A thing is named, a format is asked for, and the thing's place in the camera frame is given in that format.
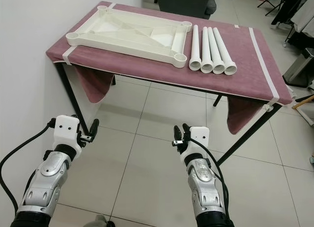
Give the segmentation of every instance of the chair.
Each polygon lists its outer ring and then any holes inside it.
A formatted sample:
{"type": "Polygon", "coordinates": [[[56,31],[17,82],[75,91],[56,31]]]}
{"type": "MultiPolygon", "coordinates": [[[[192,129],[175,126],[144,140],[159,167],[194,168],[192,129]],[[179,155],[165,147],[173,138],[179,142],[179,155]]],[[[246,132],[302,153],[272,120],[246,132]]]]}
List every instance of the chair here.
{"type": "Polygon", "coordinates": [[[273,9],[271,9],[269,12],[267,12],[266,14],[265,14],[265,16],[267,16],[269,13],[271,13],[273,10],[275,10],[277,7],[279,7],[278,8],[278,10],[280,10],[280,8],[281,8],[281,5],[285,2],[285,0],[280,0],[280,3],[277,5],[277,6],[274,6],[269,0],[265,0],[264,2],[262,2],[260,5],[258,5],[257,7],[260,7],[260,6],[262,6],[264,3],[269,3],[270,5],[272,5],[274,8],[273,9]]]}
{"type": "Polygon", "coordinates": [[[215,0],[155,0],[163,12],[209,19],[216,11],[215,0]]]}

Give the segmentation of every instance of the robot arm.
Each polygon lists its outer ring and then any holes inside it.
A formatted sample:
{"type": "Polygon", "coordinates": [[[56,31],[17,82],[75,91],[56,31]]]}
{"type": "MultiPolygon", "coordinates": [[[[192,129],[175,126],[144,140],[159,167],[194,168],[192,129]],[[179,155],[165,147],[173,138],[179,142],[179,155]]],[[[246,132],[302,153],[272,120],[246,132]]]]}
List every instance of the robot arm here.
{"type": "Polygon", "coordinates": [[[98,124],[95,120],[90,135],[82,136],[79,119],[65,115],[56,118],[53,151],[36,169],[11,227],[48,227],[67,179],[67,170],[80,156],[85,142],[93,141],[98,124]]]}
{"type": "Polygon", "coordinates": [[[233,222],[226,217],[225,208],[215,185],[216,176],[209,167],[209,160],[203,158],[201,147],[190,141],[190,139],[198,141],[207,148],[209,128],[188,127],[184,124],[183,129],[182,140],[181,132],[175,126],[175,141],[172,145],[178,147],[181,161],[186,165],[197,226],[234,227],[233,222]]]}

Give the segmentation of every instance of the white tape strip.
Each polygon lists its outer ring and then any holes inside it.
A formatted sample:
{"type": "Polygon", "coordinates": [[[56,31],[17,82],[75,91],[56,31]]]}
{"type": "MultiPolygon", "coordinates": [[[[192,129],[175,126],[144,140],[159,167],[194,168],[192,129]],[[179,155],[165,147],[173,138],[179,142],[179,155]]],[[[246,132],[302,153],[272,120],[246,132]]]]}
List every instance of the white tape strip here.
{"type": "Polygon", "coordinates": [[[69,47],[69,49],[68,49],[67,51],[64,52],[64,54],[62,54],[62,57],[63,57],[64,61],[65,61],[68,65],[72,65],[72,64],[70,63],[68,57],[69,57],[69,55],[71,54],[71,52],[73,52],[74,49],[76,49],[76,48],[77,48],[77,46],[71,46],[71,47],[69,47]]]}
{"type": "MultiPolygon", "coordinates": [[[[115,5],[116,5],[116,3],[112,3],[112,4],[110,4],[110,6],[108,8],[113,8],[115,5]]],[[[64,61],[68,65],[71,65],[71,63],[69,61],[69,55],[74,51],[74,49],[76,49],[76,47],[77,46],[71,46],[67,51],[64,52],[64,54],[62,54],[64,61]]]]}
{"type": "Polygon", "coordinates": [[[109,5],[108,8],[113,8],[115,5],[116,5],[116,3],[113,2],[112,4],[109,5]]]}
{"type": "Polygon", "coordinates": [[[271,102],[268,103],[268,105],[273,105],[274,102],[277,102],[279,100],[279,94],[277,92],[277,89],[276,89],[273,81],[271,80],[271,77],[270,77],[269,72],[267,70],[267,67],[265,65],[264,59],[262,57],[261,51],[259,49],[259,46],[257,44],[256,38],[255,38],[255,35],[254,35],[253,28],[249,27],[249,31],[250,31],[251,39],[252,39],[252,42],[253,42],[253,45],[254,45],[257,57],[259,58],[260,65],[262,67],[263,73],[265,75],[265,78],[267,80],[269,88],[270,88],[270,90],[271,90],[271,92],[273,94],[273,99],[271,100],[271,102]]]}

